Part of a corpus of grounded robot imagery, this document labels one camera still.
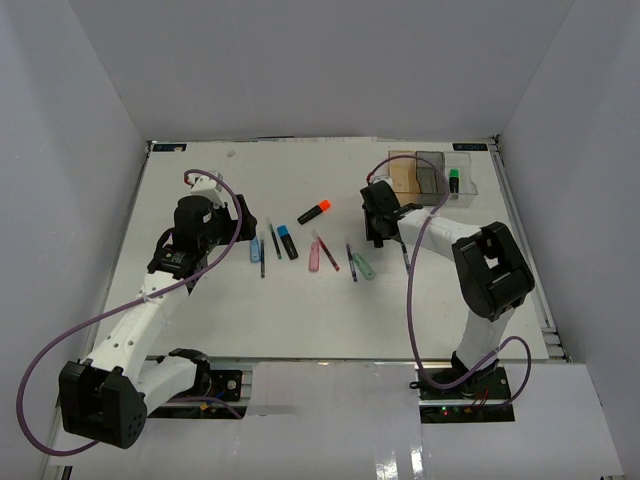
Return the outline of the dark blue pen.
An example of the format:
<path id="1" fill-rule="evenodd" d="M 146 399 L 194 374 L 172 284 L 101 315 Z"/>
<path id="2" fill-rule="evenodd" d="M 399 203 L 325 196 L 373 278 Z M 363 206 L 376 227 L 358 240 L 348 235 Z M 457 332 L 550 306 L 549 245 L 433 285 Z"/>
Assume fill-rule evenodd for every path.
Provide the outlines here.
<path id="1" fill-rule="evenodd" d="M 259 247 L 260 247 L 260 276 L 261 279 L 266 278 L 266 254 L 265 254 L 265 238 L 264 233 L 259 233 Z"/>

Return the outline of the green pen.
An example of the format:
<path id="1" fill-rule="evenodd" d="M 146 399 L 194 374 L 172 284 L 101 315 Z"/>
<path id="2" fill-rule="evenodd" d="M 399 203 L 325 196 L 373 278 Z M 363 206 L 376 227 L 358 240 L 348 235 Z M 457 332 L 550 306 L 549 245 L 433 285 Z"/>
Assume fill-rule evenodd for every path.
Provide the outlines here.
<path id="1" fill-rule="evenodd" d="M 272 223 L 272 221 L 271 221 L 271 219 L 269 217 L 266 217 L 266 225 L 268 227 L 269 234 L 270 234 L 270 237 L 271 237 L 273 245 L 274 245 L 274 250 L 275 250 L 275 253 L 276 253 L 276 257 L 277 257 L 278 260 L 282 260 L 282 252 L 281 252 L 280 245 L 279 245 L 279 242 L 278 242 L 278 235 L 277 235 L 276 229 L 274 228 L 274 225 L 273 225 L 273 223 Z"/>

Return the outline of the blue cap highlighter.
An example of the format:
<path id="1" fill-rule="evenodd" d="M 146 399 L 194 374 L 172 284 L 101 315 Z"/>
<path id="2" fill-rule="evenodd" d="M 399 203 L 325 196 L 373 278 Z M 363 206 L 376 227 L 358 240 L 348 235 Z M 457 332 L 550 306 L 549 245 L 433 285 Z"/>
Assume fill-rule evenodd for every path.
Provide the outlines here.
<path id="1" fill-rule="evenodd" d="M 284 250 L 290 260 L 299 258 L 298 251 L 294 244 L 293 238 L 286 225 L 280 225 L 277 227 L 277 234 L 281 240 Z"/>

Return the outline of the purple pen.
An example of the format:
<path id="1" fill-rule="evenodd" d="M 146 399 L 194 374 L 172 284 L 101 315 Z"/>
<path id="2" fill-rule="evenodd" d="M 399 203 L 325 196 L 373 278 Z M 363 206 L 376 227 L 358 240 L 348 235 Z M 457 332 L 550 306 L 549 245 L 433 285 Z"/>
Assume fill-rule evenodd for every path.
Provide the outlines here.
<path id="1" fill-rule="evenodd" d="M 345 242 L 345 249 L 346 249 L 346 255 L 347 255 L 347 260 L 348 260 L 348 265 L 349 265 L 349 270 L 350 270 L 352 281 L 354 283 L 357 283 L 358 277 L 357 277 L 356 267 L 355 267 L 355 263 L 354 263 L 354 257 L 353 257 L 352 250 L 351 250 L 349 242 Z"/>

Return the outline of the orange cap highlighter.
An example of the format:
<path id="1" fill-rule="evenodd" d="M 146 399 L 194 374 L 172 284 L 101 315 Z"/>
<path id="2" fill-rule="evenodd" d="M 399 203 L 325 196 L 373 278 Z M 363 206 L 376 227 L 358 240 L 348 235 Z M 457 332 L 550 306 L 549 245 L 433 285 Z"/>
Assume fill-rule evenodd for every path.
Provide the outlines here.
<path id="1" fill-rule="evenodd" d="M 331 208 L 331 202 L 329 200 L 323 200 L 320 203 L 313 206 L 312 208 L 310 208 L 309 210 L 307 210 L 306 212 L 304 212 L 302 215 L 300 215 L 297 218 L 297 222 L 300 225 L 305 225 L 306 223 L 320 216 L 330 208 Z"/>

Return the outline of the red pen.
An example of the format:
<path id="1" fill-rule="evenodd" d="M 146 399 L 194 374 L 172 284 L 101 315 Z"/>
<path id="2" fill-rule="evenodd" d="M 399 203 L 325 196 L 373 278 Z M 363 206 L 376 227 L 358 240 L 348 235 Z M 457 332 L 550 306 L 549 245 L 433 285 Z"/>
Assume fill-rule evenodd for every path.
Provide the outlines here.
<path id="1" fill-rule="evenodd" d="M 328 246 L 326 245 L 325 241 L 322 239 L 322 237 L 319 235 L 319 233 L 312 229 L 311 230 L 311 234 L 314 237 L 314 240 L 319 244 L 321 250 L 324 252 L 325 256 L 327 257 L 327 259 L 329 260 L 329 262 L 331 263 L 333 269 L 338 272 L 340 271 L 340 267 L 339 264 L 337 263 L 337 261 L 335 260 L 334 256 L 331 254 Z"/>

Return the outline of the green cap highlighter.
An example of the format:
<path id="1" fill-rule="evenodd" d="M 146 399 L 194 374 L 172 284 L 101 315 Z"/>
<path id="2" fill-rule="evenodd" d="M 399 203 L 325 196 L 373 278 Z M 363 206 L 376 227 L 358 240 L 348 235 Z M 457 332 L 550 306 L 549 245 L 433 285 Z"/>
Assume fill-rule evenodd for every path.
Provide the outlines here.
<path id="1" fill-rule="evenodd" d="M 460 192 L 460 172 L 456 168 L 452 168 L 449 172 L 449 192 L 452 199 L 457 199 Z"/>

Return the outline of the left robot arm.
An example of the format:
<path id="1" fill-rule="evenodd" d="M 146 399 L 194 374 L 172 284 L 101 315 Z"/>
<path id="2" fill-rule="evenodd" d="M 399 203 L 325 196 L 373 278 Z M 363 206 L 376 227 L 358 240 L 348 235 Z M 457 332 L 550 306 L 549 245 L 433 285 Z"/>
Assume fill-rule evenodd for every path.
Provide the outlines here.
<path id="1" fill-rule="evenodd" d="M 203 195 L 181 198 L 174 224 L 158 239 L 137 305 L 127 309 L 110 334 L 82 361 L 67 362 L 59 375 L 62 425 L 66 432 L 127 449 L 147 417 L 174 397 L 199 399 L 211 387 L 204 353 L 176 348 L 144 365 L 158 335 L 185 302 L 217 246 L 255 237 L 257 221 L 245 199 L 240 216 Z"/>

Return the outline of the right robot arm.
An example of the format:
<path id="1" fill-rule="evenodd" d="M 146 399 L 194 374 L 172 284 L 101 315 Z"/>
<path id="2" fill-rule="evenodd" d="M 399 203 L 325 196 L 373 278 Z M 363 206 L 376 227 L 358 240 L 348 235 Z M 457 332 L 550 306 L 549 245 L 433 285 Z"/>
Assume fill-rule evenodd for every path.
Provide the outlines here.
<path id="1" fill-rule="evenodd" d="M 460 223 L 439 215 L 449 194 L 443 193 L 430 208 L 402 205 L 384 180 L 360 190 L 367 239 L 376 248 L 386 240 L 413 246 L 406 292 L 406 318 L 411 350 L 419 377 L 433 390 L 454 390 L 472 399 L 488 385 L 487 374 L 498 364 L 499 353 L 510 343 L 520 343 L 526 355 L 522 381 L 532 369 L 529 344 L 517 335 L 506 336 L 509 320 L 534 289 L 534 276 L 510 229 L 501 222 L 485 226 Z M 413 293 L 419 250 L 425 248 L 455 266 L 468 315 L 462 339 L 451 357 L 451 377 L 435 379 L 424 368 L 414 330 Z"/>

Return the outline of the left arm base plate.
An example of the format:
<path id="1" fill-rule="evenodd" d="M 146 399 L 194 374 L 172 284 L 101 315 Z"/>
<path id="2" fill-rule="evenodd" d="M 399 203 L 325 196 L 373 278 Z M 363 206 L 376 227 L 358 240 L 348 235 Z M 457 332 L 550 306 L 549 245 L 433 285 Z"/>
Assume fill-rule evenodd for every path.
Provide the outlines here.
<path id="1" fill-rule="evenodd" d="M 240 420 L 247 411 L 250 384 L 244 382 L 242 370 L 213 370 L 204 386 L 206 400 L 195 395 L 172 400 L 150 414 L 151 418 L 188 420 Z"/>

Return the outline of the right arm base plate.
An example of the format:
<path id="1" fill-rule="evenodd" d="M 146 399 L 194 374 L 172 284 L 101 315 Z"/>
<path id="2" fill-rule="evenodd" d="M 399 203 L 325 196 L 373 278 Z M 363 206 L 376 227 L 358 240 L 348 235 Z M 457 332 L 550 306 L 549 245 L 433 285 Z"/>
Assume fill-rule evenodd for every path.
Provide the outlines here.
<path id="1" fill-rule="evenodd" d="M 409 383 L 419 398 L 423 425 L 511 423 L 512 405 L 501 406 L 511 398 L 511 388 L 503 367 L 495 367 L 478 378 L 467 380 L 454 389 L 440 390 L 416 378 Z"/>

